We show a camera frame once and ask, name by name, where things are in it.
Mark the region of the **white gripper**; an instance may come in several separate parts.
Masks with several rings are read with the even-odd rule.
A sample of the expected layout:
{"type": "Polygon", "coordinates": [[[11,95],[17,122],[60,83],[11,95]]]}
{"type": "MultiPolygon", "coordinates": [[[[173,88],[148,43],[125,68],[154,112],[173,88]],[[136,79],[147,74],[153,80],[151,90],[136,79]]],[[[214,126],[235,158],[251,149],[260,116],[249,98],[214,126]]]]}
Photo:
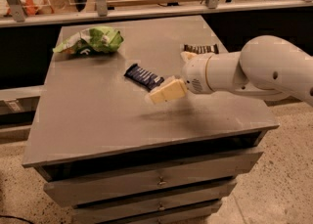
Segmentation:
{"type": "Polygon", "coordinates": [[[194,94],[211,94],[213,90],[208,85],[207,67],[212,54],[200,54],[183,51],[181,58],[185,62],[182,68],[182,78],[170,76],[158,87],[149,92],[145,100],[150,104],[159,104],[186,96],[188,89],[194,94]]]}

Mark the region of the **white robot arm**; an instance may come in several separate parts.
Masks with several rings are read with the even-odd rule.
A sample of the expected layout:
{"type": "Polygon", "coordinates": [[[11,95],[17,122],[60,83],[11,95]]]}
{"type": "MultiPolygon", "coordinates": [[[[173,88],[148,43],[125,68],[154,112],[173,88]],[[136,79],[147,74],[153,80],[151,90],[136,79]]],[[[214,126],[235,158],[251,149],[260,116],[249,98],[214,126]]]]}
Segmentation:
{"type": "Polygon", "coordinates": [[[289,96],[313,106],[313,57],[289,41],[257,36],[239,52],[189,54],[179,78],[171,76],[147,100],[159,104],[194,94],[226,91],[238,96],[279,101],[289,96]]]}

